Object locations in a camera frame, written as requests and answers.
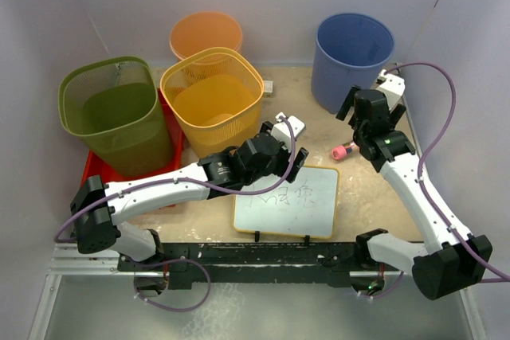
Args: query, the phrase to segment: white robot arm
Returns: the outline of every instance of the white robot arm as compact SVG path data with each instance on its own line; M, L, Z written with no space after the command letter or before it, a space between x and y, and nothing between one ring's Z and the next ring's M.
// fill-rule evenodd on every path
M484 268L461 246L451 233L452 226L484 260L492 245L485 236L475 237L455 216L429 180L426 172L418 179L419 157L409 139L395 126L406 111L398 104L405 86L402 78L379 74L377 89L353 87L340 108L337 119L344 120L351 107L349 124L360 154L390 183L402 199L420 230L423 243L398 239L378 229L359 235L356 242L363 261L389 264L412 275L420 291L437 299L453 291L478 283ZM420 182L424 182L433 200L452 222L447 226L426 199Z
M220 197L270 174L284 176L291 155L291 135L282 116L277 116L279 122L274 125L263 123L260 133L240 147L210 154L180 170L129 182L103 184L99 176L88 178L71 203L72 214L101 198L109 201L75 220L78 251L89 254L109 248L135 261L157 260L162 255L157 232L139 229L127 220L185 201ZM305 130L304 123L294 116L287 121L297 139ZM304 148L297 152L285 181L294 181L307 156ZM218 191L184 178L228 190Z

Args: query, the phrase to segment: orange bucket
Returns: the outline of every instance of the orange bucket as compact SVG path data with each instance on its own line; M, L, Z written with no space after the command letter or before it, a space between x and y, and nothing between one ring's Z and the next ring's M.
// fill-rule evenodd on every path
M198 12L181 19L170 32L170 48L184 60L208 48L224 47L240 53L242 30L232 17L221 12Z

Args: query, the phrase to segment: gray floor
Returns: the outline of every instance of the gray floor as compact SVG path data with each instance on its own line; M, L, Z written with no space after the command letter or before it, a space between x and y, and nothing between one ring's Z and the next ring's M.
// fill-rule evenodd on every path
M184 307L205 290L205 284L195 284L157 300ZM372 302L349 289L317 284L214 284L204 306L176 314L133 296L131 276L63 276L46 339L471 338L458 294L430 302L408 277Z

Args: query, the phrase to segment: beige table surface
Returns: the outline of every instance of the beige table surface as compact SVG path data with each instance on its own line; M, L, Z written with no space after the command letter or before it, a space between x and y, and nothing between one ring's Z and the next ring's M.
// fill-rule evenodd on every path
M262 101L262 120L273 121L280 111L295 115L306 123L307 130L298 140L310 155L305 165L335 167L340 172L337 210L333 236L329 241L353 241L356 235L383 228L404 240L421 240L422 236L406 208L372 165L358 153L337 162L331 149L352 138L347 122L335 119L313 99L310 90L312 69L309 67L257 68L264 80L273 81L273 97ZM157 84L164 68L155 68ZM406 118L397 128L412 139ZM182 166L197 160L186 143ZM233 197L194 201L145 213L131 220L144 229L155 229L163 242L230 242L253 241L253 234L233 228ZM261 235L262 241L296 241L296 237Z

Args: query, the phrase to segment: whiteboard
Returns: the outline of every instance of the whiteboard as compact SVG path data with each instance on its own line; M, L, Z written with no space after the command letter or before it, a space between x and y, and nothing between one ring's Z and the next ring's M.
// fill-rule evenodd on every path
M278 179L274 175L264 177L243 190L264 189ZM333 234L338 183L337 169L303 167L293 183L284 182L261 195L237 195L233 226L250 233L329 238Z

